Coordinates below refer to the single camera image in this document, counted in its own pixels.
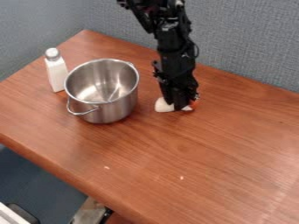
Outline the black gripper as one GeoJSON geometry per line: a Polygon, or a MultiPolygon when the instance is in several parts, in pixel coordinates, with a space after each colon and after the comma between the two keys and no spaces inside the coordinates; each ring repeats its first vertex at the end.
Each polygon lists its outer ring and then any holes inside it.
{"type": "Polygon", "coordinates": [[[200,98],[199,83],[192,75],[197,55],[193,49],[157,52],[160,59],[153,61],[152,66],[163,99],[168,105],[173,104],[175,110],[183,110],[200,98]]]}

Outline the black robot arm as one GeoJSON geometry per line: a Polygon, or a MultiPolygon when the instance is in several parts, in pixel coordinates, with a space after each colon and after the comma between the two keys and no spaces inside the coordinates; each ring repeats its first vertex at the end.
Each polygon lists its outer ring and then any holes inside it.
{"type": "Polygon", "coordinates": [[[185,13],[185,1],[116,0],[116,3],[132,11],[157,41],[160,59],[152,66],[163,96],[155,102],[155,111],[193,111],[200,98],[199,83],[192,75],[199,47],[191,39],[192,21],[185,13]]]}

